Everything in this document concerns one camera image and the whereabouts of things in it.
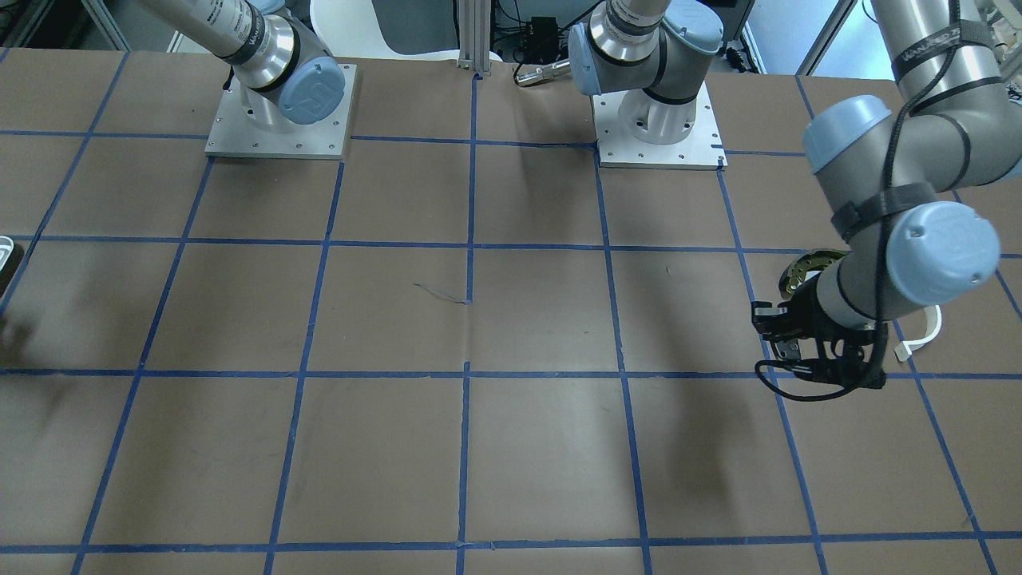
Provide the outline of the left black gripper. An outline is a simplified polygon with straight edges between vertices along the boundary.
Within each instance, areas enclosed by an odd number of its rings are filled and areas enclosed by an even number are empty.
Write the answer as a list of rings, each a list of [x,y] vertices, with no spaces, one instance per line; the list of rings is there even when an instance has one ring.
[[[882,389],[887,335],[877,330],[851,330],[833,321],[817,294],[818,277],[800,285],[788,302],[775,306],[751,303],[751,323],[761,336],[787,336],[776,343],[776,358],[803,381],[831,383],[844,390]],[[817,357],[803,358],[800,339],[814,341]]]

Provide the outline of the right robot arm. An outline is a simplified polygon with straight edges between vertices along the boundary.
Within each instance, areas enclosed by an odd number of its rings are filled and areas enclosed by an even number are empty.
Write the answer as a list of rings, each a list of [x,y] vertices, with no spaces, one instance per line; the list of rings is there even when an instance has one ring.
[[[231,66],[240,84],[309,125],[342,103],[347,81],[325,43],[284,1],[143,1],[142,6]]]

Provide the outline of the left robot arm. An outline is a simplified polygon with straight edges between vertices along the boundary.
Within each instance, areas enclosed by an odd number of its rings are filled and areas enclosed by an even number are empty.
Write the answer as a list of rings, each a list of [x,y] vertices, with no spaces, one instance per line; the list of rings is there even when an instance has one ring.
[[[774,350],[756,363],[835,391],[880,389],[890,320],[953,302],[996,271],[992,223],[939,193],[1020,174],[1020,105],[1001,79],[992,33],[972,1],[873,4],[904,105],[861,95],[818,113],[802,136],[814,177],[848,244],[782,304],[754,301]],[[697,1],[601,1],[570,26],[582,94],[624,93],[618,121],[647,145],[673,145],[723,44]]]

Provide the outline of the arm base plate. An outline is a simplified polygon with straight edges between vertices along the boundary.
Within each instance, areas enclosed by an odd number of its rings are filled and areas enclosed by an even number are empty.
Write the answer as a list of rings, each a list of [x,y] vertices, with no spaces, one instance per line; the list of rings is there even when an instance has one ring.
[[[325,119],[297,125],[276,106],[233,79],[212,124],[205,153],[231,159],[342,160],[351,134],[358,66],[343,62],[342,102]]]
[[[600,165],[716,170],[729,161],[706,84],[694,101],[665,105],[636,89],[591,97]]]

